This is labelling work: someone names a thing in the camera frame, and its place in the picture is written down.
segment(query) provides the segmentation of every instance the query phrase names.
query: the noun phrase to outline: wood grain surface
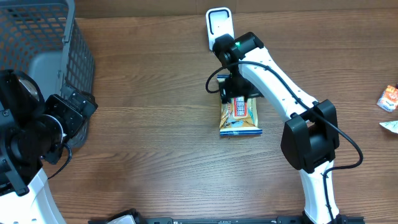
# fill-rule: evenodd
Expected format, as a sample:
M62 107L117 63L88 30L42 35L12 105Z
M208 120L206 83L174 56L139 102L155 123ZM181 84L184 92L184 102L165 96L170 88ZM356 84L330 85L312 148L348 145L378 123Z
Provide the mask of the wood grain surface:
M376 106L398 81L398 9L234 15L236 37L253 31L298 86L331 100L339 127L364 163L334 175L336 202L367 223L398 223L398 119ZM220 99L205 81L220 63L204 16L79 19L96 59L99 108L84 147L50 180L68 223L129 208L145 217L262 218L299 215L299 173L280 150L283 123L259 99L252 138L220 138ZM336 165L356 162L345 140ZM46 164L48 175L56 166Z
M76 16L82 18L204 15L207 10L214 7L228 7L233 13L398 7L396 0L75 0L75 2Z

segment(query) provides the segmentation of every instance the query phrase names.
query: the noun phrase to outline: snack wrapper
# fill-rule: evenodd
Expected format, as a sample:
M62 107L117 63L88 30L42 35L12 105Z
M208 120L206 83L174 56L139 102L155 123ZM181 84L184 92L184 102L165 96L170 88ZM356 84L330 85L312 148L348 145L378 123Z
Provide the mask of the snack wrapper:
M398 90L393 86L387 86L377 105L388 112L393 112L398 106Z
M398 134L398 121L381 122L380 125L389 131Z
M218 75L219 83L228 75ZM221 104L220 136L240 136L262 134L257 127L256 99L250 98L244 102L244 97L231 99L230 103Z

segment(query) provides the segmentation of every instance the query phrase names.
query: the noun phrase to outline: mesh basket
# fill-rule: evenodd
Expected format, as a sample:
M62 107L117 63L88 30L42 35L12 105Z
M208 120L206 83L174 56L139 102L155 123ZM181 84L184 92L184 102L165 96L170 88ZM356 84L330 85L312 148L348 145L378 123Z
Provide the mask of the mesh basket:
M21 70L45 100L68 83L92 92L94 58L75 22L73 0L0 0L0 69ZM81 147L87 124L70 140Z

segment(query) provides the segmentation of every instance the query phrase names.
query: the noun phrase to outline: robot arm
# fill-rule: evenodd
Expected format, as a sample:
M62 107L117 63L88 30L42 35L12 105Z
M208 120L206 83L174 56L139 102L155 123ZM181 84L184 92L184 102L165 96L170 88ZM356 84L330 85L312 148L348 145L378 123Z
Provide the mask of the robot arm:
M206 19L221 18L215 14L222 10L225 8L211 9ZM208 26L212 24L232 27L230 18L225 22L208 21ZM222 27L222 30L233 29ZM253 33L249 32L235 40L229 33L224 35L220 35L219 32L214 33L218 35L212 37L215 40L210 41L210 43L214 42L214 45L210 47L223 67L231 72L229 78L220 86L223 103L237 96L245 98L264 96L270 101L282 121L285 122L281 142L282 152L288 162L300 172L305 194L303 213L305 220L309 223L330 223L331 215L326 203L323 174L333 167L339 139L338 133L319 121L313 112L315 111L337 127L335 107L328 100L319 103L314 97L301 90L277 66L264 44ZM297 95L306 107L298 103L290 91ZM308 127L308 121L314 124ZM334 199L331 172L327 173L326 185L330 210L333 219L336 219L339 210Z
M61 92L44 101L25 73L0 71L0 223L65 223L40 158L56 164L98 105L72 86Z
M301 90L273 61L268 50L263 48L255 48L245 54L242 61L258 62L270 66L279 76L288 84L295 94L309 107L312 108L317 100ZM261 67L248 64L240 64L239 71L242 77L251 82L263 95L270 101L278 112L283 122L292 119L293 114L303 114L306 109L303 108L285 86L281 84L278 78L270 71ZM314 223L329 223L330 215L326 206L326 198L323 189L322 174L329 168L333 167L333 161L326 161L317 166L312 173L308 173L304 169L300 169L300 177L303 184L305 194L305 214ZM330 200L330 207L334 218L339 214L336 206L333 184L331 181L331 172L328 173L327 189Z

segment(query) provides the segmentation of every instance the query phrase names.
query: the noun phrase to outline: black cable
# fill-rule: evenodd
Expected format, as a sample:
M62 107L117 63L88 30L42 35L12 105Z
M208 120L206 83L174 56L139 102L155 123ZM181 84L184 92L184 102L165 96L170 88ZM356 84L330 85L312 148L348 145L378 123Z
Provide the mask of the black cable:
M61 168L56 171L51 177L48 178L48 180L50 180L51 178L55 177L59 172L61 172L63 170L63 168L65 168L68 163L72 160L72 149L70 148L70 146L66 143L63 143L63 146L68 150L68 159L67 161L64 163L63 166L61 166Z
M270 68L270 66L268 65L264 65L262 63L258 63L258 62L248 62L248 61L240 61L240 62L235 62L235 63L231 63L227 66L221 67L219 69L217 69L216 71L214 71L209 78L206 81L206 91L208 93L217 93L219 92L219 90L217 91L211 91L208 89L208 85L210 80L221 70L226 69L226 68L231 68L233 66L237 66L240 64L249 64L249 65L256 65L258 67L262 67L264 70L268 70L270 71L273 75L275 75L275 77L281 82L281 84L283 84L283 86L285 86L286 90L292 95L292 97L302 106L304 107L307 111L310 111L315 117L317 117L320 121L324 122L325 124L329 125L331 128L333 128L335 131L337 131L341 136L343 136L350 144L352 144L354 146L354 148L356 149L356 151L358 152L359 155L359 160L358 162L356 162L355 164L352 165L347 165L347 166L338 166L338 167L332 167L327 169L323 174L323 188L325 191L325 198L326 198L326 206L328 207L328 211L330 214L330 218L332 220L333 223L336 223L336 220L333 218L333 214L331 212L331 207L330 207L330 201L329 201L329 196L328 196L328 186L326 185L326 178L328 177L328 173L330 171L333 170L341 170L341 169L352 169L355 168L359 165L362 164L363 161L363 153L361 151L361 148L359 148L359 146L354 142L354 140L352 140L346 133L344 133L342 130L340 130L339 128L337 128L335 125L333 125L332 123L330 123L328 120L326 120L324 117L320 116L317 112L315 112L314 110L312 110L311 108L309 108L294 92L293 90L289 87L289 85L285 82L285 80L280 77L280 75L275 72L273 69Z

